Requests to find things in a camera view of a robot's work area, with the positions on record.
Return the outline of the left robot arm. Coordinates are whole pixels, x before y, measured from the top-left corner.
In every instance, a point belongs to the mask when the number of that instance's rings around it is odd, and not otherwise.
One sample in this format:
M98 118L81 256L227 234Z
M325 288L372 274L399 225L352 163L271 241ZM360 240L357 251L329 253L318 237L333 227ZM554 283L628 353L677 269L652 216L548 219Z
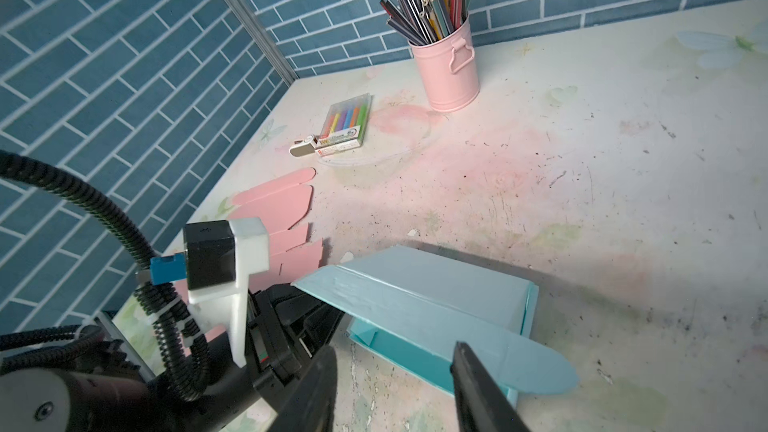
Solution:
M60 359L44 350L13 357L1 376L4 431L221 431L259 400L277 416L273 431L329 431L337 362L329 343L342 311L288 284L249 297L243 367L232 339L210 345L209 383L192 401L164 372L145 380L116 343L99 335L69 343Z

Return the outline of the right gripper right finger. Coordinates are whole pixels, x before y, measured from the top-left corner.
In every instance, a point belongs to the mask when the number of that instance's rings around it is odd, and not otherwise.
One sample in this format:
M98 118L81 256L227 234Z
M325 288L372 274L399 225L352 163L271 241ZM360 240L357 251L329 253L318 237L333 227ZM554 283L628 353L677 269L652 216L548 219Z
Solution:
M450 372L461 432L530 431L467 343L456 343Z

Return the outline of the light blue paper box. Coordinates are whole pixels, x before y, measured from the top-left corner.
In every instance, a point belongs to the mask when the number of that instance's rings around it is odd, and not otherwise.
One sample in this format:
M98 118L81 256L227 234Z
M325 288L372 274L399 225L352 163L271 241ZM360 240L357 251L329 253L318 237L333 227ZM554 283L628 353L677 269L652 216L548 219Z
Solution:
M294 285L350 315L351 340L448 394L459 342L510 402L579 383L562 354L530 338L539 288L529 280L394 246L322 267Z

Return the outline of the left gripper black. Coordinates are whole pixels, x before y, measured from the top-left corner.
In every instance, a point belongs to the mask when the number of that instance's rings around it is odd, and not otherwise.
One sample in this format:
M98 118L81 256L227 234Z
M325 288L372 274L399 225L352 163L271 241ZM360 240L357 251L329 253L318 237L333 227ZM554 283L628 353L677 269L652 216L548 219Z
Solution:
M140 431L220 431L259 400L280 410L343 317L289 284L249 294L246 363L237 366L231 338L207 339L172 285L141 287L137 300L159 315L152 328L165 368L148 385Z

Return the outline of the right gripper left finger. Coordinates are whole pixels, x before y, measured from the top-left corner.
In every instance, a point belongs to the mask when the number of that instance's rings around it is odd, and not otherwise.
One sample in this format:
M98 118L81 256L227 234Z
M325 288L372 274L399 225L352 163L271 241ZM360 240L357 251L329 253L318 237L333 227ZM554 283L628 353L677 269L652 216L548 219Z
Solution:
M306 375L277 413L267 431L332 431L337 386L335 350L331 346L323 346L313 357Z

